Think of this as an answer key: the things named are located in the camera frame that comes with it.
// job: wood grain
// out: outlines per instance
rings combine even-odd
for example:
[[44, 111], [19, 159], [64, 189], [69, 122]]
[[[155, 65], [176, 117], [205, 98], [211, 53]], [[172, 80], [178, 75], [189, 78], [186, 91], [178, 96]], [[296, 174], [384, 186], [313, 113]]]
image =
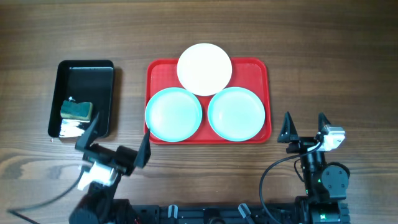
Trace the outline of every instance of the wood grain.
[[[78, 175], [73, 142], [47, 135], [57, 65], [106, 58], [118, 67], [110, 137], [137, 149], [144, 120], [146, 68], [199, 42], [268, 67], [272, 137], [248, 146], [152, 146], [152, 158], [119, 185], [135, 204], [259, 203], [261, 173], [285, 157], [277, 144], [290, 111], [302, 136], [315, 134], [323, 111], [346, 130], [326, 155], [351, 169], [352, 223], [398, 219], [398, 14], [394, 1], [152, 1], [0, 6], [0, 219], [9, 207], [36, 203]], [[268, 202], [304, 194], [292, 162], [266, 179]], [[27, 213], [66, 223], [84, 192]]]

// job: red tray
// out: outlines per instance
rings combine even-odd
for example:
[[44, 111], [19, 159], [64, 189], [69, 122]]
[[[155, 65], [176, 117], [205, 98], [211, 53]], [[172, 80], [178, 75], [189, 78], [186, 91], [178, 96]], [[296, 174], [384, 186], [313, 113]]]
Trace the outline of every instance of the red tray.
[[[150, 135], [155, 144], [259, 144], [269, 139], [272, 132], [271, 107], [269, 103], [267, 68], [257, 58], [231, 58], [232, 77], [227, 87], [238, 86], [255, 93], [266, 109], [266, 122], [253, 138], [243, 142], [232, 142], [219, 137], [207, 119], [207, 107], [213, 96], [196, 96], [203, 109], [203, 118], [198, 130], [191, 137], [180, 142], [165, 142]], [[183, 88], [177, 77], [178, 59], [158, 59], [148, 66], [145, 106], [158, 91], [169, 87]], [[144, 122], [144, 132], [148, 127]]]

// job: tray rim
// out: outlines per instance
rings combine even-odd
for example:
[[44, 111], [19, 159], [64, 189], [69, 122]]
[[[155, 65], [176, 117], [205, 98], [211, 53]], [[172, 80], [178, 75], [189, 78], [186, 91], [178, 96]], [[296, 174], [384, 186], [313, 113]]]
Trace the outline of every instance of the tray rim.
[[[265, 107], [265, 111], [266, 111], [266, 122], [264, 123], [264, 125], [266, 125], [266, 129], [267, 129], [267, 134], [258, 140], [246, 140], [246, 141], [241, 141], [241, 142], [234, 142], [234, 141], [229, 141], [226, 139], [223, 140], [219, 140], [218, 142], [212, 142], [214, 140], [208, 140], [207, 142], [204, 140], [201, 140], [200, 142], [186, 142], [184, 141], [180, 141], [180, 142], [166, 142], [166, 141], [162, 141], [160, 139], [154, 139], [152, 137], [152, 135], [150, 135], [150, 141], [154, 144], [157, 145], [180, 145], [180, 144], [184, 144], [184, 145], [205, 145], [205, 144], [262, 144], [264, 142], [266, 142], [271, 134], [272, 134], [272, 120], [271, 120], [271, 99], [269, 96], [269, 82], [268, 82], [268, 72], [267, 72], [267, 67], [265, 65], [265, 63], [258, 59], [258, 58], [254, 58], [254, 57], [231, 57], [231, 62], [232, 64], [236, 63], [238, 60], [252, 60], [253, 63], [255, 63], [256, 65], [260, 66], [261, 70], [262, 70], [262, 75], [263, 75], [263, 80], [262, 80], [262, 84], [264, 86], [264, 96], [266, 96], [266, 98], [268, 99], [267, 101], [264, 102], [264, 107]], [[178, 58], [158, 58], [155, 59], [154, 61], [152, 61], [147, 68], [147, 75], [146, 75], [146, 92], [145, 92], [145, 103], [144, 103], [144, 110], [148, 104], [148, 101], [150, 99], [150, 78], [151, 78], [151, 71], [153, 70], [153, 68], [159, 64], [162, 63], [169, 63], [169, 64], [177, 64], [178, 62]], [[146, 126], [146, 122], [145, 122], [145, 118], [144, 118], [144, 134], [148, 131], [148, 127]]]
[[73, 65], [85, 65], [86, 67], [87, 64], [89, 64], [89, 67], [109, 67], [112, 68], [112, 83], [111, 83], [111, 95], [110, 95], [110, 102], [109, 102], [109, 116], [108, 116], [108, 122], [107, 122], [107, 128], [106, 132], [102, 136], [98, 136], [98, 138], [106, 138], [109, 136], [111, 132], [111, 117], [112, 117], [112, 108], [113, 108], [113, 96], [114, 96], [114, 82], [115, 82], [115, 67], [112, 61], [108, 59], [83, 59], [83, 60], [62, 60], [57, 67], [57, 74], [55, 78], [55, 86], [54, 86], [54, 91], [53, 91], [53, 98], [52, 98], [52, 104], [51, 104], [51, 110], [50, 110], [50, 119], [49, 119], [49, 126], [47, 128], [47, 134], [51, 138], [59, 138], [59, 130], [60, 130], [60, 125], [59, 124], [59, 130], [54, 132], [54, 122], [57, 120], [58, 117], [60, 117], [60, 109], [56, 107], [56, 95], [57, 92], [59, 91], [57, 87], [61, 85], [63, 82], [61, 80], [61, 73], [64, 67], [68, 66], [69, 64]]

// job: green sponge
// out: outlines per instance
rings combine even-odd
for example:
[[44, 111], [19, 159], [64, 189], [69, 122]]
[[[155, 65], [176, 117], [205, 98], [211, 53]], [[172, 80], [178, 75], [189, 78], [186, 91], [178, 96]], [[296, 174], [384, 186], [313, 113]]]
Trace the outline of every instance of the green sponge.
[[64, 100], [61, 106], [61, 117], [75, 119], [83, 122], [90, 122], [93, 104], [90, 102], [74, 103]]

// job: white plate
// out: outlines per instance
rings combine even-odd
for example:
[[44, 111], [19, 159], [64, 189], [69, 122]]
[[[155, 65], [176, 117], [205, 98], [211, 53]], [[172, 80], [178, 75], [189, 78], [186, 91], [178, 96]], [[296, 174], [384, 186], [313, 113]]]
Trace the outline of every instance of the white plate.
[[196, 44], [185, 50], [177, 64], [182, 86], [198, 96], [210, 96], [225, 88], [231, 79], [232, 63], [214, 44]]
[[222, 138], [245, 141], [261, 130], [266, 112], [261, 100], [252, 91], [231, 87], [211, 99], [208, 120], [211, 128]]
[[167, 142], [189, 138], [199, 128], [201, 119], [198, 98], [183, 88], [159, 91], [145, 108], [147, 127], [154, 136]]

